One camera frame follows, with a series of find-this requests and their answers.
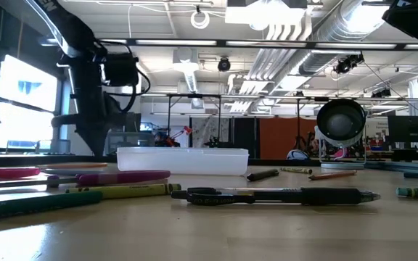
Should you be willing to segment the yellow crayon with paper label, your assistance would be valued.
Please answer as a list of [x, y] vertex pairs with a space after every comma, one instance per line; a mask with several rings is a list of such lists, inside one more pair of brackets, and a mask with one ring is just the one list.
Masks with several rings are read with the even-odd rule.
[[100, 187], [83, 187], [69, 188], [66, 193], [78, 193], [87, 191], [99, 191], [102, 193], [103, 199], [125, 199], [148, 196], [165, 196], [172, 191], [181, 190], [178, 183], [159, 183], [140, 186], [100, 186]]

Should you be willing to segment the bright window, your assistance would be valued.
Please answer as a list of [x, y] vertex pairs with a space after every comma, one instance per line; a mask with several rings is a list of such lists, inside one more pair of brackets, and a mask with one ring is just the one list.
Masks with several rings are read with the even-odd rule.
[[0, 148], [48, 147], [58, 80], [6, 55], [0, 67]]

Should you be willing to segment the black table edge frame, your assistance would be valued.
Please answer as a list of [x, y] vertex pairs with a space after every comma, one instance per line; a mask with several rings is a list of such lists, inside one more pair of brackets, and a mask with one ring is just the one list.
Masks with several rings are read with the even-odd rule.
[[[106, 162], [116, 163], [116, 157], [95, 157], [79, 155], [24, 155], [24, 154], [0, 154], [0, 167], [26, 166], [26, 165], [49, 165], [67, 162]], [[249, 159], [248, 166], [306, 166], [318, 167], [318, 160], [299, 161], [286, 159]], [[375, 170], [406, 171], [418, 170], [416, 162], [375, 162], [367, 161], [365, 168]]]

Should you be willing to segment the purple handled scissors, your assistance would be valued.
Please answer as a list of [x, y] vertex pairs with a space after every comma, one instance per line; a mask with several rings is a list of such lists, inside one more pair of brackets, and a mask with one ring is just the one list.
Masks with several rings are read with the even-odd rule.
[[0, 188], [46, 185], [56, 188], [60, 184], [75, 183], [78, 186], [104, 186], [110, 184], [155, 181], [171, 176], [168, 170], [133, 170], [116, 173], [80, 174], [74, 178], [59, 178], [51, 175], [46, 180], [0, 181]]

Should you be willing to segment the clear plastic supply box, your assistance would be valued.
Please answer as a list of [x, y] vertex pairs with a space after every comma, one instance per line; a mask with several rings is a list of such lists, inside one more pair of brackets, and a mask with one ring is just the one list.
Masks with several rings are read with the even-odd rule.
[[118, 169], [167, 170], [184, 175], [243, 175], [247, 171], [246, 149], [120, 147]]

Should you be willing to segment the silver ventilation duct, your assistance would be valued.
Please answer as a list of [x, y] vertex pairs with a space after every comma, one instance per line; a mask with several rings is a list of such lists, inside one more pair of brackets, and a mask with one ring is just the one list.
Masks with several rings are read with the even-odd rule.
[[[365, 1], [384, 0], [343, 0], [331, 16], [312, 35], [313, 41], [363, 41], [383, 23], [382, 16], [388, 5], [364, 5]], [[313, 75], [324, 69], [336, 54], [315, 54], [303, 52], [298, 66], [300, 75]]]

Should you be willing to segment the olive crayon with black stripes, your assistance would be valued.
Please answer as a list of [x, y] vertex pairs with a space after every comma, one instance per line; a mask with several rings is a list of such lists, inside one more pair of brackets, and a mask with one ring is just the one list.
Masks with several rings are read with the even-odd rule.
[[310, 168], [281, 167], [280, 170], [289, 173], [302, 173], [307, 175], [311, 175], [313, 173], [313, 170]]

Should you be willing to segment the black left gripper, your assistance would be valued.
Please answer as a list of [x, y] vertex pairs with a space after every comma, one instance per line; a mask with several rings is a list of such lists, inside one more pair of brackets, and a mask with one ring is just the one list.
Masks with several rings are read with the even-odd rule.
[[[68, 68], [70, 83], [73, 88], [71, 97], [76, 101], [77, 112], [72, 115], [54, 117], [52, 119], [54, 127], [60, 127], [61, 125], [85, 125], [87, 128], [99, 125], [102, 127], [115, 123], [119, 117], [132, 108], [138, 96], [138, 84], [130, 86], [132, 87], [132, 93], [129, 95], [128, 103], [124, 108], [113, 98], [112, 94], [102, 90], [106, 86], [102, 82], [102, 64], [106, 57], [101, 59], [63, 57], [61, 59], [60, 64]], [[97, 156], [98, 145], [94, 133], [89, 130], [77, 130], [76, 133], [90, 148], [93, 155]], [[116, 153], [121, 141], [121, 132], [109, 131], [104, 139], [102, 154], [107, 156]]]

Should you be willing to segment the black tripod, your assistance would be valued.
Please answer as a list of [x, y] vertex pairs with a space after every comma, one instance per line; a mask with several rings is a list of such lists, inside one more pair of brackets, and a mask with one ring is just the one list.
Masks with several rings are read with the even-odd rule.
[[303, 151], [304, 138], [300, 134], [300, 100], [296, 101], [297, 135], [295, 137], [294, 149]]

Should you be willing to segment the black metal stand frame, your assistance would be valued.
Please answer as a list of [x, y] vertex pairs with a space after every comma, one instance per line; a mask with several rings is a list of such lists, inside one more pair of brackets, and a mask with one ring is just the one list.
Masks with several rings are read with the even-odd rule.
[[198, 94], [198, 93], [188, 93], [188, 94], [166, 94], [166, 96], [168, 97], [168, 111], [167, 111], [167, 129], [170, 130], [171, 132], [171, 128], [170, 128], [170, 124], [171, 124], [171, 107], [173, 106], [173, 103], [171, 102], [171, 99], [173, 97], [178, 97], [178, 99], [182, 98], [182, 97], [186, 97], [188, 99], [204, 99], [207, 98], [209, 100], [211, 100], [212, 98], [217, 99], [218, 103], [215, 103], [215, 106], [218, 109], [218, 136], [217, 139], [218, 141], [220, 141], [221, 138], [221, 95], [220, 94]]

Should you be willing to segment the black gel pen clear barrel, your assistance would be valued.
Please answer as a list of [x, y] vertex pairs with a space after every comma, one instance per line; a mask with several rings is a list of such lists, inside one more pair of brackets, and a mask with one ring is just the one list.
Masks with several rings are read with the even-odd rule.
[[357, 188], [188, 188], [172, 191], [171, 197], [201, 206], [226, 204], [283, 203], [310, 206], [356, 205], [374, 202], [381, 196]]

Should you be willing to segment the grey storage crate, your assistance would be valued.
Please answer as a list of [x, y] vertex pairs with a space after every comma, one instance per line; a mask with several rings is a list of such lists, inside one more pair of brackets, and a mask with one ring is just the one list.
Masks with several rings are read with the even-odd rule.
[[154, 146], [155, 137], [146, 132], [121, 132], [122, 141], [119, 147]]

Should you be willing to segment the white ceiling light box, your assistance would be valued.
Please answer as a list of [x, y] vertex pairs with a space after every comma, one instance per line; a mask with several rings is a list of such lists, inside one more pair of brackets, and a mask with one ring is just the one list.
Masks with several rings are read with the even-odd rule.
[[299, 22], [308, 0], [227, 0], [225, 23], [292, 25]]

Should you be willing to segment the orange partition panel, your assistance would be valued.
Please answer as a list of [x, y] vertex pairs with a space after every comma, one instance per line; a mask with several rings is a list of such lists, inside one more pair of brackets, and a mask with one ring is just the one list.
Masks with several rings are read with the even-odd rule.
[[298, 119], [261, 118], [259, 120], [260, 156], [262, 160], [285, 160], [290, 150], [296, 149]]

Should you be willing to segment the pale blue pencil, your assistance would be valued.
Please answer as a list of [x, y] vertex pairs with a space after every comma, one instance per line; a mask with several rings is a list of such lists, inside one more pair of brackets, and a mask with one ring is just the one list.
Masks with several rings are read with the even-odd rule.
[[101, 174], [104, 171], [101, 170], [68, 170], [68, 169], [45, 169], [42, 170], [43, 173], [50, 174], [50, 175], [93, 175], [93, 174]]

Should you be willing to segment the orange wooden pencil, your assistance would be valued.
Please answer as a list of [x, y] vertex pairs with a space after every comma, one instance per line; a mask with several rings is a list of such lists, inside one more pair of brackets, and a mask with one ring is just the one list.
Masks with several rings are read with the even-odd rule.
[[348, 176], [353, 176], [357, 173], [356, 170], [352, 171], [341, 171], [341, 172], [334, 172], [334, 173], [323, 173], [321, 175], [310, 175], [308, 177], [311, 181], [319, 181], [319, 180], [326, 180], [326, 179], [333, 179], [333, 178], [343, 178]]

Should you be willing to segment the pink highlighter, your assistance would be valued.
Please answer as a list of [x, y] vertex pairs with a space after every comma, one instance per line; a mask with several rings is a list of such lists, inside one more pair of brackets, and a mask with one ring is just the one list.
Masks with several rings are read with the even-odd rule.
[[0, 167], [0, 179], [17, 179], [38, 175], [37, 167]]

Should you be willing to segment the dark green marker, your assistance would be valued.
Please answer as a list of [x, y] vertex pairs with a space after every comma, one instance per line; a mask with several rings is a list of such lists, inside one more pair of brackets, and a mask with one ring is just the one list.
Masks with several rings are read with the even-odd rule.
[[0, 201], [0, 219], [97, 204], [102, 197], [100, 191], [87, 191]]

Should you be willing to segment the black overhead rig beam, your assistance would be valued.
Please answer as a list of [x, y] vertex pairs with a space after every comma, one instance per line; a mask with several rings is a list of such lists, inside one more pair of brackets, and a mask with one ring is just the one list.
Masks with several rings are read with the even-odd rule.
[[216, 47], [246, 49], [306, 49], [338, 51], [418, 51], [418, 43], [377, 43], [377, 42], [323, 42], [323, 41], [267, 41], [267, 40], [221, 40], [221, 39], [177, 39], [177, 38], [106, 38], [102, 43], [111, 42], [127, 46], [156, 47]]

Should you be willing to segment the black marker pen white print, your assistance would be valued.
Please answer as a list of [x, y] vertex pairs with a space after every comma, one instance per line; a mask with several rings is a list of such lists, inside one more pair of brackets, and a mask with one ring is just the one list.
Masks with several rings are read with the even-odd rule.
[[279, 175], [277, 169], [264, 170], [256, 173], [250, 173], [246, 176], [246, 179], [250, 182], [260, 181], [266, 178], [271, 178]]

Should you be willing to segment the blue and white ball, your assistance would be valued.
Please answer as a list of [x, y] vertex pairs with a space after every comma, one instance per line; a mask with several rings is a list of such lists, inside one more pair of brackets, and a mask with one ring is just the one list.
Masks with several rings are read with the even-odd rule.
[[288, 152], [287, 160], [310, 160], [310, 157], [302, 150], [293, 149]]

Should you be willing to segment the black computer monitor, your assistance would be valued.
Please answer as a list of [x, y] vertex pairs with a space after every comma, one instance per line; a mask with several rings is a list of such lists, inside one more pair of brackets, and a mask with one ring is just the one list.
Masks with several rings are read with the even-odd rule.
[[388, 116], [391, 142], [418, 142], [418, 116]]

